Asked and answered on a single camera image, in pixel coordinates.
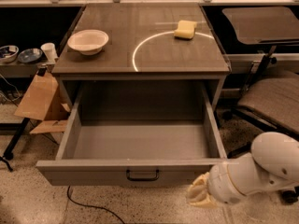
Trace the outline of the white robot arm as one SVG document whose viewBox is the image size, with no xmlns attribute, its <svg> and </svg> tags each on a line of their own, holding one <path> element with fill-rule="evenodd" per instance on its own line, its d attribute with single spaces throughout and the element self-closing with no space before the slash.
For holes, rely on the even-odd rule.
<svg viewBox="0 0 299 224">
<path fill-rule="evenodd" d="M 299 141 L 283 133 L 261 133 L 250 151 L 212 166 L 188 187 L 191 206 L 213 208 L 237 204 L 258 192 L 272 192 L 299 184 Z"/>
</svg>

